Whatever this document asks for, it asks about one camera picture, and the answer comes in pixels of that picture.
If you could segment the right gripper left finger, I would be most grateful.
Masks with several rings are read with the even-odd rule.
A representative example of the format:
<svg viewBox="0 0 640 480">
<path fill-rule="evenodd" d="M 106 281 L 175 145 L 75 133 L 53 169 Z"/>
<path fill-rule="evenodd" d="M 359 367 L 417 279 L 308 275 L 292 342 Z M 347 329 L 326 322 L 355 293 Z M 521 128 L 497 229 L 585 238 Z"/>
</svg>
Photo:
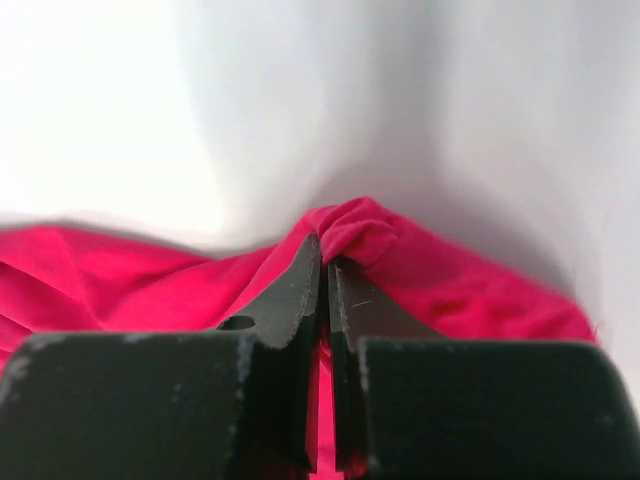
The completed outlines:
<svg viewBox="0 0 640 480">
<path fill-rule="evenodd" d="M 321 252 L 213 329 L 38 334 L 1 379 L 5 479 L 305 479 L 317 466 Z"/>
</svg>

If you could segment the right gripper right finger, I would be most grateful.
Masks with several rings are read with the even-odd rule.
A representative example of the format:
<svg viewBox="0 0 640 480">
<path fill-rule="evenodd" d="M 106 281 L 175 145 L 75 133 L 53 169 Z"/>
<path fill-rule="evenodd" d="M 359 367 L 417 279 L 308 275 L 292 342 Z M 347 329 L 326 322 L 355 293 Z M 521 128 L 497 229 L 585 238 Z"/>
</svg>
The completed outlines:
<svg viewBox="0 0 640 480">
<path fill-rule="evenodd" d="M 327 270 L 336 467 L 348 479 L 635 479 L 639 424 L 597 347 L 455 340 L 351 261 Z"/>
</svg>

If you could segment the pink t shirt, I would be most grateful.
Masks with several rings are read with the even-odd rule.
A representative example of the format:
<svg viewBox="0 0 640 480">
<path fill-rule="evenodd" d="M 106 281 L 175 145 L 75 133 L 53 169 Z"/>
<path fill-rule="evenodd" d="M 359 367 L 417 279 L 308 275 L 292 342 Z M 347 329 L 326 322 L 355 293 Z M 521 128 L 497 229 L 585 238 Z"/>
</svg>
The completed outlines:
<svg viewBox="0 0 640 480">
<path fill-rule="evenodd" d="M 357 264 L 408 314 L 455 340 L 594 343 L 570 301 L 358 199 L 306 214 L 276 246 L 223 260 L 63 227 L 6 232 L 3 369 L 38 334 L 217 328 L 276 280 L 312 234 L 321 252 L 317 360 L 332 362 L 327 270 L 334 261 Z"/>
</svg>

